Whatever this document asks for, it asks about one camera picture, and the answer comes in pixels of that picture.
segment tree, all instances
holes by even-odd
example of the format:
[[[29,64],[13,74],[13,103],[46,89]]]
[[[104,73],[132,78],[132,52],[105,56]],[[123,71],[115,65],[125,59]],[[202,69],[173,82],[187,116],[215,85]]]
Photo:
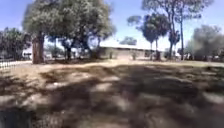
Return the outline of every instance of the tree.
[[[164,14],[153,13],[151,16],[148,17],[148,25],[151,24],[154,26],[156,34],[156,59],[159,60],[159,52],[158,52],[158,39],[163,37],[169,31],[170,23],[168,22],[167,17]]]
[[[202,25],[196,28],[192,40],[186,47],[186,52],[198,60],[219,56],[224,48],[224,38],[220,31],[217,26]]]
[[[26,41],[26,34],[16,28],[5,28],[0,36],[0,50],[5,53],[5,57],[22,59],[23,50],[31,45]]]
[[[176,54],[176,45],[180,41],[179,31],[169,33],[169,41],[174,46],[174,54]]]
[[[201,18],[200,12],[205,7],[208,7],[214,0],[179,0],[177,4],[176,22],[180,24],[180,37],[181,37],[181,60],[184,56],[184,33],[183,22],[184,20],[191,20]]]
[[[34,35],[33,44],[40,45],[37,47],[39,60],[42,60],[44,37],[59,39],[62,44],[71,42],[66,45],[67,52],[79,44],[91,53],[90,38],[101,41],[113,33],[110,13],[110,6],[103,0],[36,0],[27,7],[23,26],[32,37]]]
[[[140,16],[131,16],[127,21],[131,25],[138,25],[136,28],[142,31],[143,36],[151,43],[151,51],[152,43],[156,41],[156,58],[159,59],[158,39],[165,36],[169,30],[170,23],[167,17],[164,14],[153,13],[152,15],[146,15],[143,21],[141,21]]]
[[[169,30],[171,33],[176,32],[175,22],[180,19],[183,23],[184,17],[194,17],[205,5],[210,5],[212,0],[142,0],[142,9],[149,12],[164,12],[170,23]],[[183,28],[181,28],[181,37],[183,45]],[[170,42],[170,55],[172,58],[173,42]]]
[[[120,44],[122,45],[136,45],[137,40],[134,39],[133,37],[125,37]]]
[[[45,47],[45,51],[47,52],[47,53],[50,53],[51,54],[51,56],[53,57],[53,58],[57,58],[59,55],[60,56],[64,56],[65,55],[65,52],[63,51],[63,49],[61,49],[60,47],[55,47],[54,45],[47,45],[46,47]]]
[[[158,12],[158,10],[164,12],[168,18],[169,31],[176,32],[175,28],[175,9],[177,6],[178,0],[143,0],[142,9],[150,12]],[[172,58],[172,48],[173,44],[170,42],[170,55],[169,58]]]

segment building wall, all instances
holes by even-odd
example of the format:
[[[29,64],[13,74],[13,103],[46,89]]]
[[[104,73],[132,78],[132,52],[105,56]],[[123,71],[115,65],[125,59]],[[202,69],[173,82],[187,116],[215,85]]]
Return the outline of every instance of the building wall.
[[[137,49],[126,49],[126,48],[101,48],[101,57],[103,58],[112,58],[113,59],[133,59],[132,56],[135,53],[137,59],[147,59],[145,56],[146,52],[149,50],[137,50]]]

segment tree trunk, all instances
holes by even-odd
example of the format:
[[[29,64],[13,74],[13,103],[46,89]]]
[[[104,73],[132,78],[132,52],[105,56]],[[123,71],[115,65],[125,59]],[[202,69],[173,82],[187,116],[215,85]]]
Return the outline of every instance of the tree trunk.
[[[68,61],[71,60],[71,52],[72,52],[72,48],[67,48],[67,60]]]
[[[44,62],[44,37],[41,32],[32,40],[33,64],[41,64]]]
[[[158,39],[156,40],[156,60],[160,60],[160,55],[158,51]]]
[[[152,54],[153,54],[153,51],[152,51],[152,43],[150,43],[150,47],[151,47],[151,48],[150,48],[150,49],[151,49],[151,50],[150,50],[150,51],[151,51],[151,53],[150,53],[150,60],[152,60]]]
[[[57,59],[57,42],[54,42],[54,60]]]
[[[184,60],[184,31],[183,31],[183,18],[180,21],[180,33],[181,33],[181,60]]]
[[[169,60],[172,60],[172,54],[173,54],[173,43],[170,42]]]

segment sky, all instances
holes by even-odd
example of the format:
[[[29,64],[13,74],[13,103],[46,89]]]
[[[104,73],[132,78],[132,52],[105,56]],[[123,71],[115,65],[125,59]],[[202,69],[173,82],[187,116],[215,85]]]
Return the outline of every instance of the sky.
[[[5,27],[17,27],[22,29],[21,23],[23,20],[24,12],[27,4],[33,0],[0,0],[0,30]],[[119,45],[118,41],[121,41],[126,36],[131,36],[137,39],[136,48],[149,49],[150,44],[147,42],[142,33],[137,31],[134,27],[128,26],[127,18],[132,15],[142,15],[146,12],[141,10],[142,0],[107,0],[113,5],[114,11],[111,14],[113,24],[116,26],[117,32],[114,36],[102,42],[102,46],[112,47],[126,47]],[[224,0],[215,0],[213,5],[206,8],[202,12],[202,18],[197,20],[190,20],[184,22],[184,40],[185,44],[191,39],[194,29],[200,27],[203,24],[217,25],[222,28],[224,32]],[[169,48],[169,42],[167,37],[159,40],[159,49],[164,50]]]

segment grass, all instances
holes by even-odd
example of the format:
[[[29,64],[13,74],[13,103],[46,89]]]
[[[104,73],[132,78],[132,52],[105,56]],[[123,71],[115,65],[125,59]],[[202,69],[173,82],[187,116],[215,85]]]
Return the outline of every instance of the grass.
[[[15,68],[0,77],[0,108],[9,120],[3,124],[21,128],[31,124],[44,128],[222,128],[222,66],[104,61]]]

